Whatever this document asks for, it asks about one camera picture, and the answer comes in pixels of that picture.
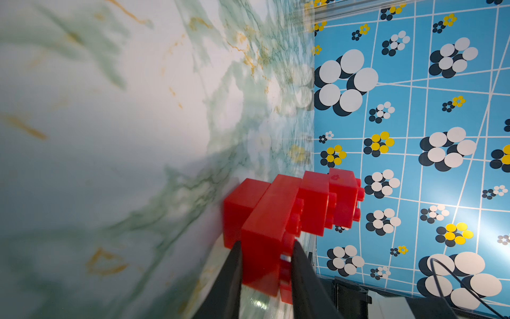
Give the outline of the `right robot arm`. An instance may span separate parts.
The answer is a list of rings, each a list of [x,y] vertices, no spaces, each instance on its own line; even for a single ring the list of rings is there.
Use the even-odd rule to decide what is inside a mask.
[[[414,298],[358,284],[353,281],[319,277],[327,296],[343,318],[483,318],[454,309],[438,298]]]

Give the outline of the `red long lego brick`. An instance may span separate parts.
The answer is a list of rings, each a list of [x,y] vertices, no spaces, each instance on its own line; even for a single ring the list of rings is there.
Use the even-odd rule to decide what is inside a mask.
[[[291,257],[300,235],[301,179],[278,175],[241,228],[243,284],[292,304]]]

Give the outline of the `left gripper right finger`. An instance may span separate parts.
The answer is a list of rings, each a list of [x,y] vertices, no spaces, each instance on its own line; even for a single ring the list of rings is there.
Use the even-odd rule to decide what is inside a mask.
[[[291,258],[292,302],[295,319],[336,318],[342,316],[314,272],[303,247],[294,242]]]

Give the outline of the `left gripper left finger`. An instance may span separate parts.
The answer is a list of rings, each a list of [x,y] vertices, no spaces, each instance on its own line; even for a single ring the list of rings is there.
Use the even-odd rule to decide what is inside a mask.
[[[237,241],[228,254],[211,291],[195,313],[195,319],[238,319],[243,282],[243,254]]]

